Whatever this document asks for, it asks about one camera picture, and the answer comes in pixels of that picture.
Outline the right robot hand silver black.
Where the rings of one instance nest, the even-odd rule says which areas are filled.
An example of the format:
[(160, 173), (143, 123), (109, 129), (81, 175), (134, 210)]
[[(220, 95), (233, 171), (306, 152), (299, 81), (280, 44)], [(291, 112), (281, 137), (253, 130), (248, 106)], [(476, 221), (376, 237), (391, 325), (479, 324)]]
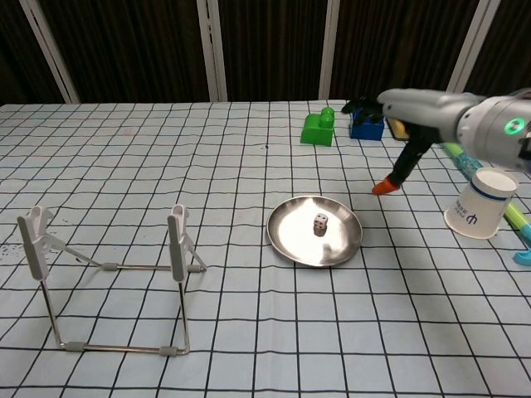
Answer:
[(424, 89), (389, 89), (376, 98), (349, 100), (342, 113), (358, 110), (363, 119), (393, 119), (407, 134), (407, 143), (392, 171), (373, 187), (372, 194), (380, 196), (398, 190), (432, 144), (455, 143), (458, 123), (483, 100), (484, 96), (471, 93)]

